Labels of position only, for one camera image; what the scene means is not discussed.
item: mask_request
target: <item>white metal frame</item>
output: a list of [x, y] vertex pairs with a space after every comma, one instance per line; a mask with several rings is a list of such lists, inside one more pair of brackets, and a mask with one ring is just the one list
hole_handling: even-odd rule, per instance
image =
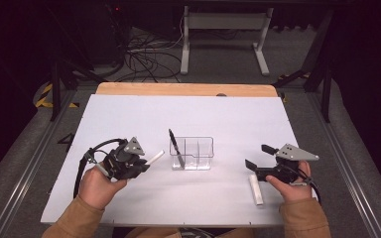
[[269, 69], [262, 54], [268, 27], [271, 22], [273, 8], [266, 13], [195, 13], [190, 12], [185, 6], [184, 11], [184, 47], [182, 52], [181, 74], [187, 74], [190, 59], [190, 29], [237, 29], [237, 30], [261, 30], [257, 43], [253, 43], [253, 49], [258, 59], [262, 75], [269, 75]]

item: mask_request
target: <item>brown jacket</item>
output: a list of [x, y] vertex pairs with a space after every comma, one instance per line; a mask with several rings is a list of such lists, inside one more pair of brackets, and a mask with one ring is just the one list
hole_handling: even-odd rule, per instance
[[[44, 238], [92, 237], [104, 210], [97, 210], [77, 197], [66, 208], [56, 224], [48, 228]], [[285, 202], [280, 206], [286, 238], [330, 237], [326, 216], [314, 198]], [[255, 229], [238, 228], [220, 238], [254, 238]], [[139, 227], [125, 238], [181, 238], [178, 228]]]

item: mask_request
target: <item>white tabletop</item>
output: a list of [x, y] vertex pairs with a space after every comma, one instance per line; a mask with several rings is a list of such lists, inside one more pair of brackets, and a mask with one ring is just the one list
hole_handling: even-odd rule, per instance
[[[177, 137], [212, 137], [209, 171], [173, 171], [169, 128]], [[272, 168], [261, 145], [297, 146], [279, 97], [92, 95], [42, 216], [54, 223], [72, 201], [79, 160], [96, 145], [137, 137], [151, 159], [166, 153], [128, 182], [106, 207], [101, 223], [112, 226], [270, 226], [282, 224], [281, 195], [260, 182], [264, 205], [254, 203], [245, 159]], [[111, 144], [102, 149], [109, 152]], [[96, 154], [102, 161], [104, 155]]]

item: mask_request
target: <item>hand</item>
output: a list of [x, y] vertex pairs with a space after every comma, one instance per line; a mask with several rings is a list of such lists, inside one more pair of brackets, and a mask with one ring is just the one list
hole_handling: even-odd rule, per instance
[[127, 180], [110, 181], [97, 167], [85, 172], [79, 184], [79, 197], [88, 205], [103, 210]]
[[[299, 161], [299, 169], [311, 176], [311, 167], [306, 161]], [[289, 185], [281, 182], [273, 176], [266, 176], [266, 180], [280, 192], [284, 201], [295, 201], [312, 197], [312, 187], [310, 185]], [[303, 179], [298, 177], [296, 182], [302, 182]]]

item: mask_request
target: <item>gray carpet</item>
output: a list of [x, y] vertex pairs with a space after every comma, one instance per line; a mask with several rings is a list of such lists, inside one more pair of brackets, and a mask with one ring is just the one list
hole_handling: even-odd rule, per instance
[[[270, 31], [264, 46], [264, 56], [271, 75], [264, 77], [260, 73], [255, 55], [251, 50], [251, 43], [257, 38], [257, 34], [256, 32], [239, 33], [231, 41], [220, 40], [205, 34], [194, 36], [190, 45], [189, 73], [178, 75], [178, 80], [203, 83], [270, 84], [275, 82], [279, 75], [292, 73], [300, 68], [315, 36], [312, 30], [303, 32], [293, 30], [282, 33]], [[181, 56], [180, 47], [166, 52], [177, 57]], [[180, 64], [172, 58], [159, 56], [157, 60], [168, 65], [172, 70], [180, 68]], [[109, 77], [109, 80], [115, 80], [128, 72], [130, 70], [124, 67]], [[167, 78], [161, 81], [175, 82], [176, 80]], [[381, 237], [381, 233], [370, 230], [365, 222], [367, 217], [360, 212], [361, 207], [358, 207], [355, 197], [353, 198], [355, 194], [342, 176], [332, 142], [323, 129], [321, 118], [317, 114], [318, 110], [312, 104], [312, 98], [316, 100], [320, 97], [320, 90], [317, 93], [304, 93], [300, 88], [304, 81], [304, 79], [298, 79], [280, 88], [279, 91], [286, 94], [284, 105], [300, 147], [321, 157], [321, 160], [312, 163], [312, 168], [314, 178], [319, 185], [322, 206], [328, 217], [332, 237]], [[48, 227], [40, 223], [40, 218], [49, 198], [48, 192], [55, 183], [66, 156], [66, 145], [58, 144], [58, 140], [69, 133], [75, 133], [89, 95], [95, 92], [96, 86], [92, 81], [80, 83], [72, 99], [72, 102], [79, 103], [79, 107], [68, 108], [62, 115], [54, 135], [48, 142], [49, 146], [44, 152], [42, 163], [37, 173], [33, 175], [34, 179], [27, 187], [21, 204], [19, 207], [13, 207], [17, 212], [14, 217], [10, 217], [7, 229], [3, 230], [1, 237], [40, 237]], [[49, 121], [51, 114], [51, 108], [39, 108], [39, 112], [0, 164], [0, 214], [25, 167], [37, 153], [36, 149], [46, 129], [52, 124]], [[366, 198], [374, 212], [373, 216], [381, 225], [381, 177], [342, 105], [342, 99], [335, 84], [332, 86], [329, 116], [331, 123], [327, 127], [332, 129], [339, 141], [361, 185], [363, 191], [361, 195]], [[111, 230], [111, 227], [100, 227], [95, 237], [111, 237]], [[259, 230], [259, 237], [283, 236], [282, 227]]]

